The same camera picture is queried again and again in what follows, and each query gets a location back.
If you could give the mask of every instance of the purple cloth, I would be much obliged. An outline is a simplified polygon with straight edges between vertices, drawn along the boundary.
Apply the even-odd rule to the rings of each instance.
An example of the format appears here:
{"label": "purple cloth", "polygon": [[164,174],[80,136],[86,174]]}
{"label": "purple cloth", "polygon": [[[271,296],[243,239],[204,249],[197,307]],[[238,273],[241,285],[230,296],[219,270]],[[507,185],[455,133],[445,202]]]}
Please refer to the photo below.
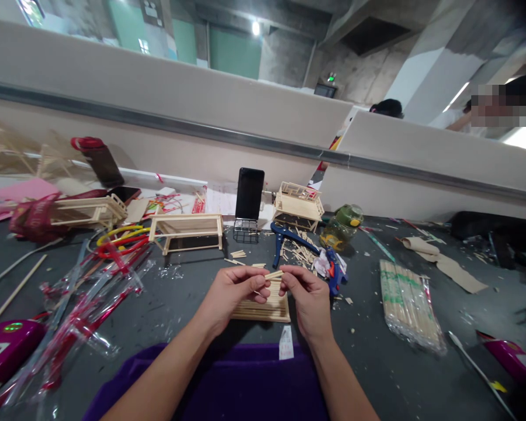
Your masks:
{"label": "purple cloth", "polygon": [[[125,361],[101,387],[83,420],[99,420],[165,346],[152,346]],[[329,420],[311,355],[299,345],[294,345],[294,355],[279,361],[278,344],[237,345],[225,353],[209,350],[173,419]]]}

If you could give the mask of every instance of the phone stand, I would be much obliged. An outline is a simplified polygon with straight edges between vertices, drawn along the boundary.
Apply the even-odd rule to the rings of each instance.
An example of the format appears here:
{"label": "phone stand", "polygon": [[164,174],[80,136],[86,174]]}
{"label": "phone stand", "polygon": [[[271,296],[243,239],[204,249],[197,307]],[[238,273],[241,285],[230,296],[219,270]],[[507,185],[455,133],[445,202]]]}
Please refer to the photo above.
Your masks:
{"label": "phone stand", "polygon": [[234,240],[238,243],[257,244],[259,235],[255,219],[240,219],[234,221]]}

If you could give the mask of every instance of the pink paper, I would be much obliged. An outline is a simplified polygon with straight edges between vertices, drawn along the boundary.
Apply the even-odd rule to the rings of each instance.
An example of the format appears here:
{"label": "pink paper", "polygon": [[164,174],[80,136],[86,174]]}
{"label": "pink paper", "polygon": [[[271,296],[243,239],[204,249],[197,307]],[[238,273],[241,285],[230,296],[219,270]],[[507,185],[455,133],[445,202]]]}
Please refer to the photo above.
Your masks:
{"label": "pink paper", "polygon": [[[0,201],[22,202],[25,198],[41,199],[59,190],[41,178],[19,182],[13,186],[0,189]],[[12,216],[13,207],[0,203],[0,221]]]}

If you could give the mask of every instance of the human hand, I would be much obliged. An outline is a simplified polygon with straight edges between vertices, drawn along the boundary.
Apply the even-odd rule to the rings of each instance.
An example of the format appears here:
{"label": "human hand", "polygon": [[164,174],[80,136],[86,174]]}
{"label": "human hand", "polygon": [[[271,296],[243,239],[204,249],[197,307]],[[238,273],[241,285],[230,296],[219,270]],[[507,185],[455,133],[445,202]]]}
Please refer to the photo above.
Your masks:
{"label": "human hand", "polygon": [[267,302],[271,281],[265,279],[266,269],[240,266],[221,269],[201,303],[195,319],[208,328],[210,339],[220,335],[240,301],[250,299],[259,304]]}
{"label": "human hand", "polygon": [[279,296],[290,290],[296,300],[298,327],[310,345],[332,340],[329,287],[320,278],[301,266],[281,266]]}

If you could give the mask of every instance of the red water bottle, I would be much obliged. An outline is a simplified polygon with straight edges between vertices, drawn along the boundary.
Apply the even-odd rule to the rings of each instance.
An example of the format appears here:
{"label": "red water bottle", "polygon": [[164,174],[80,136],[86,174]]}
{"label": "red water bottle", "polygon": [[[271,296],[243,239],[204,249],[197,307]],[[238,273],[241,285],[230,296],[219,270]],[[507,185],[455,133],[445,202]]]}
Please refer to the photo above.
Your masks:
{"label": "red water bottle", "polygon": [[105,188],[124,184],[123,176],[105,143],[97,137],[73,137],[70,144],[79,150]]}

